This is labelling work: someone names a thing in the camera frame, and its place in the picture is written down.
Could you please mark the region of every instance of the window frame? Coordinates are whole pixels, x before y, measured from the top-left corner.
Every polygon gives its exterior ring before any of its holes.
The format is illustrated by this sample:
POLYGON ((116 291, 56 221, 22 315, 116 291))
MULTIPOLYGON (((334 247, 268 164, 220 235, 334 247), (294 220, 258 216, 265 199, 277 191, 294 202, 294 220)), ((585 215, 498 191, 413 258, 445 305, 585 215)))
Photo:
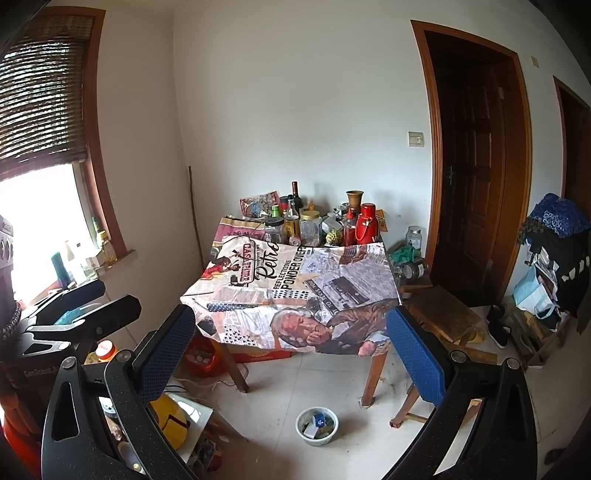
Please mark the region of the window frame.
POLYGON ((82 74, 82 116, 86 137, 87 159, 77 164, 72 164, 74 177, 82 211, 87 226, 93 237, 93 225, 91 217, 97 216, 101 225, 109 235, 111 244, 117 258, 121 259, 129 254, 119 223, 115 216, 115 209, 109 194, 109 186, 103 165, 102 151, 100 149, 99 118, 96 104, 96 83, 98 73, 100 36, 102 33, 105 10, 88 7, 45 7, 37 15, 80 15, 93 17, 94 22, 86 62, 82 74))

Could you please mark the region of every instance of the blue gripper pad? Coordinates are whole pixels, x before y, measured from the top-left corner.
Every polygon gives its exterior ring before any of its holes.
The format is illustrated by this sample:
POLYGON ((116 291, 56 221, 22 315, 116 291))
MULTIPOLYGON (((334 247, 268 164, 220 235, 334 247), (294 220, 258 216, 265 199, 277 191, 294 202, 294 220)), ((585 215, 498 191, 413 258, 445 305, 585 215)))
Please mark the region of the blue gripper pad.
POLYGON ((177 305, 141 349, 138 358, 143 355, 145 358, 141 358, 142 364, 137 370, 137 387, 143 405, 147 406, 164 392, 194 333, 192 309, 177 305))
POLYGON ((438 407, 445 396, 443 369, 401 310, 389 310, 386 323, 388 336, 421 398, 438 407))

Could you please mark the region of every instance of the wall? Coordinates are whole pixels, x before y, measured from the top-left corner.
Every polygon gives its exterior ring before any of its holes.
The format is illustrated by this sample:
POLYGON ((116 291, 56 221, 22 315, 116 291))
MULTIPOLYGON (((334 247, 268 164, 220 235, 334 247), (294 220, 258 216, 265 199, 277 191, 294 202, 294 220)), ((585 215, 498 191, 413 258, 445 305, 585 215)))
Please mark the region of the wall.
MULTIPOLYGON (((530 208, 560 193, 561 126, 552 75, 586 101, 591 86, 527 0, 194 0, 177 8, 174 71, 203 245, 241 196, 300 182, 325 205, 361 189, 387 213, 387 246, 408 225, 426 236, 431 138, 410 20, 438 23, 516 51, 530 100, 530 208), (540 68, 530 56, 538 58, 540 68), (408 147, 408 131, 425 148, 408 147)), ((509 288, 525 270, 523 252, 509 288)))
POLYGON ((112 0, 59 0, 106 10, 97 78, 100 144, 128 249, 104 277, 112 299, 139 298, 142 314, 116 336, 133 347, 156 329, 201 274, 178 129, 171 16, 112 0))

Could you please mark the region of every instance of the metal screw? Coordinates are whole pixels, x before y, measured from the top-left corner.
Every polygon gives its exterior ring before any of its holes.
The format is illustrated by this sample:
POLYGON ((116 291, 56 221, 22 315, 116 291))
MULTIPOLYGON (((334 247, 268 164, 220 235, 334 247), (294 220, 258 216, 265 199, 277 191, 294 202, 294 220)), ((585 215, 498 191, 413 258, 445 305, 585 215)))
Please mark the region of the metal screw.
POLYGON ((519 360, 517 360, 513 357, 509 357, 507 359, 507 366, 509 368, 511 368, 512 370, 519 370, 521 368, 521 364, 519 363, 519 360))
POLYGON ((61 366, 62 366, 62 368, 67 369, 67 368, 72 368, 75 364, 76 364, 76 357, 69 356, 61 363, 61 366))
POLYGON ((115 358, 117 359, 118 362, 121 362, 122 364, 124 364, 127 360, 129 360, 131 358, 131 352, 129 350, 121 350, 115 356, 115 358))
POLYGON ((462 364, 466 361, 466 354, 461 350, 454 350, 451 355, 452 360, 457 364, 462 364))

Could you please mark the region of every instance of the printed man's face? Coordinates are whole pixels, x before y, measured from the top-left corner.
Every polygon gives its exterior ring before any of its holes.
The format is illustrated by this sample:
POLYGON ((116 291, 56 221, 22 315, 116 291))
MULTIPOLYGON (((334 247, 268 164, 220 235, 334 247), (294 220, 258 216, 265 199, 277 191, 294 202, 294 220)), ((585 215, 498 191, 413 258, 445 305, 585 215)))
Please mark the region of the printed man's face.
POLYGON ((297 313, 286 313, 281 321, 283 329, 292 337, 308 345, 319 345, 330 340, 330 330, 316 320, 297 313))

